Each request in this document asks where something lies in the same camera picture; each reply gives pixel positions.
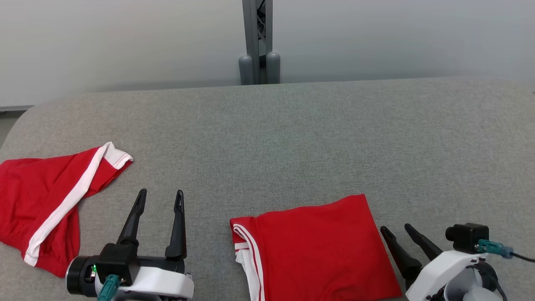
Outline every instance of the folded red shorts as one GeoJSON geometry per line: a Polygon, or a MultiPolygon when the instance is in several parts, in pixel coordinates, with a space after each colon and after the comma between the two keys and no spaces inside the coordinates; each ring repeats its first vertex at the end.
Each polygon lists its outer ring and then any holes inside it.
{"type": "Polygon", "coordinates": [[[65,277],[80,249],[76,205],[118,177],[132,157],[108,142],[85,152],[0,165],[0,242],[27,264],[65,277]]]}
{"type": "Polygon", "coordinates": [[[231,219],[251,301],[401,296],[366,197],[231,219]]]}

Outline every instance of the gray cylinder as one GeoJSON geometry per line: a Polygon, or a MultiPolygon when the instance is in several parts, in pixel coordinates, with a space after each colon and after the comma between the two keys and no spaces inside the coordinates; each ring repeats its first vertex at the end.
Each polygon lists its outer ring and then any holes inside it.
{"type": "Polygon", "coordinates": [[[266,72],[268,84],[280,84],[280,55],[270,52],[266,55],[266,72]]]}
{"type": "Polygon", "coordinates": [[[253,58],[248,55],[244,55],[238,59],[238,65],[240,66],[241,84],[254,85],[255,73],[253,69],[253,58]]]}

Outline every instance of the gray fabric surface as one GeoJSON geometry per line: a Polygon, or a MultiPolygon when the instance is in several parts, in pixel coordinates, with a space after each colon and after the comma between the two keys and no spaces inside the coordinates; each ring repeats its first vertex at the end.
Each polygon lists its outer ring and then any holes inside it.
{"type": "MultiPolygon", "coordinates": [[[[135,162],[81,203],[80,254],[115,241],[147,188],[139,254],[163,255],[182,189],[194,299],[247,300],[229,219],[350,194],[365,193],[377,226],[424,263],[407,222],[445,250],[448,226],[487,224],[491,239],[535,256],[534,96],[470,78],[90,94],[25,113],[0,161],[113,141],[135,162]]],[[[0,254],[3,299],[83,299],[17,250],[0,245],[0,254]]],[[[535,296],[534,264],[496,256],[490,263],[510,300],[535,296]]]]}

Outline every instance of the white trim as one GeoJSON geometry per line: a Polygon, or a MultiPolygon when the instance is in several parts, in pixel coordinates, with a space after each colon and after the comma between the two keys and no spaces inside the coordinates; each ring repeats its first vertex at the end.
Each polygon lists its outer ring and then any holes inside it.
{"type": "Polygon", "coordinates": [[[123,168],[126,162],[134,161],[132,156],[129,154],[123,152],[122,150],[116,149],[115,145],[113,145],[113,142],[107,142],[104,146],[107,147],[104,151],[104,159],[106,159],[106,161],[108,161],[108,163],[115,169],[119,170],[123,168]]]}
{"type": "Polygon", "coordinates": [[[62,203],[54,210],[50,216],[43,222],[43,224],[37,229],[37,231],[32,235],[29,243],[28,249],[26,250],[26,255],[24,256],[24,262],[31,266],[37,264],[39,258],[39,248],[43,241],[46,239],[48,234],[59,224],[63,217],[74,207],[78,202],[83,198],[83,196],[89,190],[89,186],[93,181],[98,166],[102,161],[102,158],[105,158],[108,162],[108,159],[117,159],[117,162],[112,164],[115,168],[117,166],[124,166],[124,164],[133,160],[132,156],[126,154],[125,152],[115,148],[112,142],[108,142],[103,146],[99,147],[95,152],[95,155],[89,162],[89,166],[86,171],[83,172],[82,176],[72,188],[72,190],[67,194],[62,203]]]}
{"type": "Polygon", "coordinates": [[[234,249],[235,250],[248,249],[248,248],[249,248],[249,244],[248,243],[237,243],[237,244],[234,244],[234,249]]]}
{"type": "Polygon", "coordinates": [[[256,266],[253,264],[253,269],[255,270],[256,275],[258,276],[259,284],[260,284],[260,299],[259,301],[265,301],[265,294],[264,294],[264,271],[262,270],[262,261],[260,259],[260,251],[258,249],[258,245],[256,244],[256,241],[254,237],[247,231],[247,229],[240,225],[240,224],[234,224],[233,230],[236,232],[241,238],[245,239],[247,243],[249,244],[249,248],[253,253],[253,260],[256,262],[256,266]]]}
{"type": "Polygon", "coordinates": [[[241,264],[245,277],[247,278],[247,286],[249,287],[249,298],[251,301],[259,300],[260,281],[255,269],[255,261],[250,249],[241,249],[236,252],[236,262],[241,264]]]}

